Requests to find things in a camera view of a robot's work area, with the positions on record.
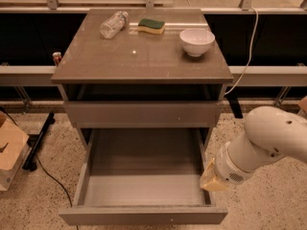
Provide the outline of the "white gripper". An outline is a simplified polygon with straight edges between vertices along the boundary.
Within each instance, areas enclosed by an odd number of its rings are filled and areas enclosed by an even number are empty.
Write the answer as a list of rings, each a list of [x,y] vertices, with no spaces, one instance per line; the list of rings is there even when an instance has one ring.
[[[227,142],[211,159],[200,178],[200,187],[208,192],[225,191],[230,185],[240,185],[249,180],[252,172],[244,172],[231,160]]]

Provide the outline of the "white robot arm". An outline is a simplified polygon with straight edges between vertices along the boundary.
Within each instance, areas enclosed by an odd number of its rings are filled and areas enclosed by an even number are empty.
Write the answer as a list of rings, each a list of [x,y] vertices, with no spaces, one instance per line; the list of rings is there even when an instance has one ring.
[[[244,119],[244,131],[208,163],[200,187],[217,192],[240,185],[260,167],[286,156],[307,162],[306,119],[276,107],[254,108]]]

